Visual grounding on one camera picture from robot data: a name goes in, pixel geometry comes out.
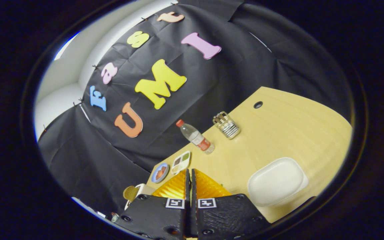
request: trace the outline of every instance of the wire basket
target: wire basket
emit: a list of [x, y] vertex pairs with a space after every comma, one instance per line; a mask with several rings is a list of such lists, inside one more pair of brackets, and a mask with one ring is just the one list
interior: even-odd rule
[[235, 124], [229, 115], [222, 111], [213, 117], [213, 124], [225, 135], [228, 139], [233, 139], [241, 132], [241, 129]]

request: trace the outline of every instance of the white wall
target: white wall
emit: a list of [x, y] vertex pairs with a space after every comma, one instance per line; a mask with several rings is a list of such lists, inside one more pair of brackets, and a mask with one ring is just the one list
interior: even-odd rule
[[35, 101], [35, 135], [58, 115], [79, 103], [85, 86], [107, 50], [126, 31], [175, 0], [138, 0], [124, 5], [83, 29], [61, 57], [49, 65]]
[[73, 107], [73, 102], [78, 104], [78, 99], [82, 97], [83, 93], [84, 91], [82, 91], [79, 88], [78, 83], [75, 82], [59, 88], [44, 97], [44, 99], [35, 106], [36, 139], [38, 140], [39, 136], [44, 131], [43, 125], [47, 127], [56, 117], [58, 117], [58, 115]]

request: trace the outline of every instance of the small blue plate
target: small blue plate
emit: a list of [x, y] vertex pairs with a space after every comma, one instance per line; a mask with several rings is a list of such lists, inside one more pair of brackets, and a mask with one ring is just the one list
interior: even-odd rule
[[[158, 178], [158, 180], [157, 180], [157, 173], [158, 173], [159, 170], [162, 169], [162, 167], [166, 167], [166, 170], [164, 171], [163, 175], [162, 175], [160, 178]], [[169, 166], [168, 164], [166, 164], [166, 163], [161, 163], [161, 165], [159, 165], [159, 166], [155, 169], [154, 174], [152, 174], [152, 179], [151, 179], [151, 181], [154, 182], [154, 183], [158, 183], [158, 182], [162, 181], [162, 180], [165, 178], [165, 176], [167, 176], [167, 173], [169, 172], [169, 170], [170, 170], [170, 166]]]

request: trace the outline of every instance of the orange soft finger pad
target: orange soft finger pad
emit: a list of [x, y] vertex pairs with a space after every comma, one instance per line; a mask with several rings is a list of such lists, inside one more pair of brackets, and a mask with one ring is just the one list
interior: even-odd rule
[[179, 172], [176, 176], [172, 177], [161, 187], [159, 187], [153, 196], [185, 199], [186, 198], [186, 170]]
[[216, 181], [205, 175], [203, 172], [195, 170], [196, 198], [205, 199], [213, 197], [230, 196], [231, 194]]

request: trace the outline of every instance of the screw hole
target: screw hole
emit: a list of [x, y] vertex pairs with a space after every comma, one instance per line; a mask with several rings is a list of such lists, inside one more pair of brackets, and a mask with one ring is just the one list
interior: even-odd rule
[[261, 221], [262, 219], [263, 219], [262, 216], [253, 217], [253, 222], [258, 222], [258, 221]]
[[202, 231], [202, 234], [204, 234], [204, 235], [210, 235], [212, 233], [214, 233], [214, 231], [212, 229], [205, 229], [204, 231]]
[[127, 216], [121, 216], [121, 219], [124, 220], [125, 222], [130, 222], [131, 218]]
[[169, 229], [167, 229], [167, 232], [168, 232], [169, 234], [171, 234], [171, 235], [177, 235], [177, 234], [180, 233], [180, 230], [177, 229], [177, 228], [169, 228]]
[[256, 102], [254, 108], [260, 108], [263, 105], [262, 101]]

